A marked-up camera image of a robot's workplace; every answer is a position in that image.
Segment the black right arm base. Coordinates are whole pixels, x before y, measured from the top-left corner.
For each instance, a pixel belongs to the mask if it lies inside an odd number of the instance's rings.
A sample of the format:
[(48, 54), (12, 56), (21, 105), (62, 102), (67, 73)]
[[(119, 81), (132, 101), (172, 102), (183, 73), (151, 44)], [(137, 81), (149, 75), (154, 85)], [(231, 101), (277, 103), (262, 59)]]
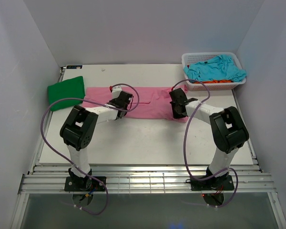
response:
[(224, 191), (235, 191), (236, 186), (233, 183), (231, 175), (213, 177), (205, 181), (187, 179), (192, 191), (202, 191), (203, 199), (210, 207), (218, 208), (224, 205)]

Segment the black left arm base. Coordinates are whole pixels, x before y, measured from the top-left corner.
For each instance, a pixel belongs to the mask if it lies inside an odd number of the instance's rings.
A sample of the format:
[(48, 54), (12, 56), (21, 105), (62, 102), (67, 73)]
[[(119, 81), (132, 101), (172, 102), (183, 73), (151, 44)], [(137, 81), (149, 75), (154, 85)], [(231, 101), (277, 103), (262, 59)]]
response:
[(72, 201), (79, 207), (91, 204), (96, 192), (104, 192), (105, 187), (100, 181), (90, 177), (71, 177), (69, 175), (64, 184), (64, 191), (72, 193)]

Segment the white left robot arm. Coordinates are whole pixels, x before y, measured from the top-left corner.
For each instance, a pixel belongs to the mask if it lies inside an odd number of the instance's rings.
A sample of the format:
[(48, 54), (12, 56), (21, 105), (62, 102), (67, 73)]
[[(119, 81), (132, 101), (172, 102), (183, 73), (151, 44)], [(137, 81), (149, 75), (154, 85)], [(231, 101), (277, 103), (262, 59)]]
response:
[(76, 105), (69, 113), (60, 130), (60, 136), (67, 145), (73, 162), (70, 175), (76, 176), (75, 185), (80, 190), (88, 190), (92, 184), (91, 178), (87, 176), (91, 170), (87, 147), (96, 125), (124, 117), (132, 97), (131, 93), (120, 91), (105, 106), (84, 108)]

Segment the pink t shirt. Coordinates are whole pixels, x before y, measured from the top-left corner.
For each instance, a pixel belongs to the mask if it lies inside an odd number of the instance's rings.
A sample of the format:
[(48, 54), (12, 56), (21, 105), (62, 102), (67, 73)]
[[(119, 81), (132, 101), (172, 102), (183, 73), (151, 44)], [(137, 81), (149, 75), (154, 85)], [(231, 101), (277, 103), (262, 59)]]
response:
[[(186, 123), (188, 117), (174, 119), (171, 107), (170, 87), (135, 87), (139, 94), (140, 101), (137, 101), (137, 95), (128, 87), (123, 90), (134, 95), (133, 105), (138, 103), (136, 109), (126, 114), (126, 118), (133, 119), (165, 119)], [(105, 104), (112, 99), (110, 89), (107, 87), (88, 87), (84, 99)]]

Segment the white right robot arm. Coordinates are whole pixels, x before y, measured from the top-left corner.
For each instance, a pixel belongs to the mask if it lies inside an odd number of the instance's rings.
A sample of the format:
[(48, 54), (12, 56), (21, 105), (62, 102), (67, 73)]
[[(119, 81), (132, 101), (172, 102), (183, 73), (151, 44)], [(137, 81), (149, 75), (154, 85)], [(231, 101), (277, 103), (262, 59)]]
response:
[[(173, 118), (189, 118), (184, 134), (183, 152), (184, 163), (190, 178), (195, 181), (205, 181), (210, 189), (218, 189), (223, 184), (222, 177), (228, 175), (231, 162), (237, 151), (249, 139), (248, 130), (238, 109), (234, 106), (221, 108), (207, 105), (205, 102), (210, 98), (210, 93), (202, 101), (196, 98), (187, 98), (181, 88), (172, 89), (169, 95)], [(213, 160), (206, 170), (206, 175), (201, 178), (191, 174), (186, 158), (187, 135), (193, 118), (210, 125), (213, 141), (216, 145)]]

